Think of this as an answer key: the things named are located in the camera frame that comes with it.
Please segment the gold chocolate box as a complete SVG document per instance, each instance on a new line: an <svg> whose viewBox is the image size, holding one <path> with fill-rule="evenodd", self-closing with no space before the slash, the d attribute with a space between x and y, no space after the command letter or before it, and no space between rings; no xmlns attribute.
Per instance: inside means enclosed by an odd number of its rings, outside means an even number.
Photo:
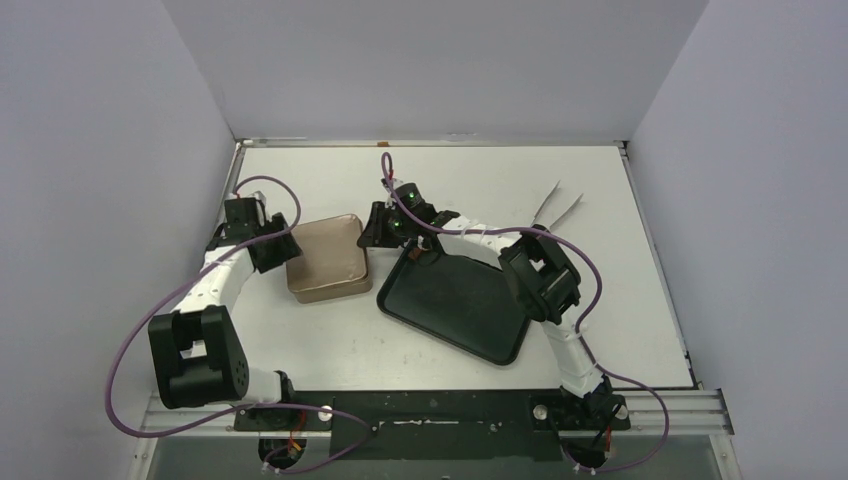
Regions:
<svg viewBox="0 0 848 480"><path fill-rule="evenodd" d="M367 267L290 266L286 276L289 292L301 304L359 295L369 292L373 286Z"/></svg>

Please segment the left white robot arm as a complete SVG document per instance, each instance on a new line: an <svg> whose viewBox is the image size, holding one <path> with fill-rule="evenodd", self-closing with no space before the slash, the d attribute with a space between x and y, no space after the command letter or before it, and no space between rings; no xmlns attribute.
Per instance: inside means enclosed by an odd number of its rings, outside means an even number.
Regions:
<svg viewBox="0 0 848 480"><path fill-rule="evenodd" d="M249 365L231 318L252 275L302 254L284 216L268 215L265 203L260 192L225 201L204 254L205 275L170 312L155 315L147 332L166 408L260 404L260 417L284 430L299 415L292 382L283 371Z"/></svg>

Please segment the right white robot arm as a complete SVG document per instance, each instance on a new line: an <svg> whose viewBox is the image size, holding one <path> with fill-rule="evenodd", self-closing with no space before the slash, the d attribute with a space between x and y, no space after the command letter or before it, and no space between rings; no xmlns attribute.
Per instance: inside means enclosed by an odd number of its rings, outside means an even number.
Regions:
<svg viewBox="0 0 848 480"><path fill-rule="evenodd" d="M581 301L581 275L542 225L499 228L437 210L413 183L385 183L357 244L403 251L378 293L389 316L496 365L517 356L531 322L554 354L563 425L627 429L629 412L566 315Z"/></svg>

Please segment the metal tongs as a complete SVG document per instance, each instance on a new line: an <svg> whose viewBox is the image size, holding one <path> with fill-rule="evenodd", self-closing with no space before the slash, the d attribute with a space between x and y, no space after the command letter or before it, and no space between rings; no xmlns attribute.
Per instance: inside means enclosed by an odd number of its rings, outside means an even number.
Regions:
<svg viewBox="0 0 848 480"><path fill-rule="evenodd" d="M584 193L574 193L556 181L534 212L530 225L556 233L584 200Z"/></svg>

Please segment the brown box lid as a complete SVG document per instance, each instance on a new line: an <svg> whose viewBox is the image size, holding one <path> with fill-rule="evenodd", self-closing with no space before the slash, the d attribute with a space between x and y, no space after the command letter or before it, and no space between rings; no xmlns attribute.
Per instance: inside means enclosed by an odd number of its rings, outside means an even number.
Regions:
<svg viewBox="0 0 848 480"><path fill-rule="evenodd" d="M363 224L354 214L339 215L296 226L292 234L302 255L286 262L290 266L318 268L364 268L367 252L357 246Z"/></svg>

